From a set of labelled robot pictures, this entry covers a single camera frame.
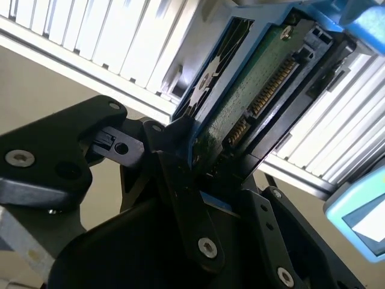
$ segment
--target screen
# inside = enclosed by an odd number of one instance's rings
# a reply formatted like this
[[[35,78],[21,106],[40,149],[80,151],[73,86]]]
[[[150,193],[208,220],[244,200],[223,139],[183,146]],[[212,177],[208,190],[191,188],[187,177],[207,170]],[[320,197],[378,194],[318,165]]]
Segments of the screen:
[[[385,193],[342,219],[374,255],[385,253]]]

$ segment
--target silver screw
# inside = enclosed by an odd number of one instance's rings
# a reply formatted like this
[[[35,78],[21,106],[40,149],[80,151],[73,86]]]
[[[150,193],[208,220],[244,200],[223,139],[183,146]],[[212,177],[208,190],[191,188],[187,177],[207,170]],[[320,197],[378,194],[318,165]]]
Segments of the silver screw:
[[[281,198],[281,197],[282,197],[281,193],[280,193],[279,191],[277,191],[277,190],[273,190],[273,194],[274,194],[277,198]]]
[[[51,215],[56,215],[60,213],[60,211],[57,211],[57,210],[48,210],[48,214],[51,214]]]
[[[282,283],[286,285],[286,287],[294,287],[294,279],[285,268],[279,267],[277,270],[277,274],[279,279],[282,281]]]
[[[156,131],[162,131],[162,128],[160,128],[157,125],[153,125],[152,128],[155,129]]]
[[[286,40],[291,38],[291,34],[293,33],[293,26],[287,26],[281,33],[281,40]]]
[[[110,105],[110,107],[112,107],[112,108],[115,109],[115,110],[119,110],[119,109],[120,109],[120,106],[118,106],[118,105],[117,105],[116,103],[114,103],[114,102],[110,102],[109,105]]]
[[[35,156],[30,152],[15,149],[5,155],[5,160],[14,167],[30,167],[35,163]]]
[[[207,258],[214,259],[218,254],[216,245],[208,238],[199,239],[198,247],[201,253]]]

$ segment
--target circuit board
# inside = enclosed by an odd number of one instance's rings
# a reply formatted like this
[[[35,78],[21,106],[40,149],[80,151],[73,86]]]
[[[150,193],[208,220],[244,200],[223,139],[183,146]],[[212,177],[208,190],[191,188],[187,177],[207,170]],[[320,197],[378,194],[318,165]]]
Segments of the circuit board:
[[[302,20],[292,28],[289,37],[282,37],[283,26],[273,26],[267,31],[212,119],[198,136],[193,149],[194,170],[208,171],[223,150],[223,143],[234,144],[238,141],[241,134],[236,131],[246,128],[242,121],[245,110],[251,108],[257,112],[269,101],[265,97],[264,101],[257,101],[257,105],[253,105],[280,67],[283,71],[293,67],[288,58],[301,48],[304,36],[312,27],[312,21]]]

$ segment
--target green circuit board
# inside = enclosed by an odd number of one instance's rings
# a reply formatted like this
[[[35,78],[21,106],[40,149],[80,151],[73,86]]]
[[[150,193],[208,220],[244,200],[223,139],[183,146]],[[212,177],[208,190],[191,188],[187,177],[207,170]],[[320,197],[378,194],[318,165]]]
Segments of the green circuit board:
[[[284,27],[271,27],[224,96],[221,105],[198,136],[193,147],[194,170],[208,171],[222,150],[222,142],[244,111],[283,61],[303,45],[311,21],[301,21],[289,39],[281,39]]]

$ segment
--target beige wall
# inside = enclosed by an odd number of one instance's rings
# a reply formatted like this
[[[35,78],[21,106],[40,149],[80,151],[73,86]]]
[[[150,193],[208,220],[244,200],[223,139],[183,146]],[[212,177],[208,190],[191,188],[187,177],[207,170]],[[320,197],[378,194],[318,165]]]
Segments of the beige wall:
[[[62,110],[97,93],[51,72],[4,48],[0,48],[0,134]],[[133,119],[141,117],[130,111]],[[83,225],[89,229],[119,211],[119,167],[111,161],[92,168],[94,181],[81,206]],[[266,180],[256,174],[257,183]],[[385,288],[385,265],[370,264],[326,221],[322,202],[282,182],[279,187],[305,215],[326,242],[369,289]],[[14,252],[0,252],[0,279],[40,286],[40,278]]]

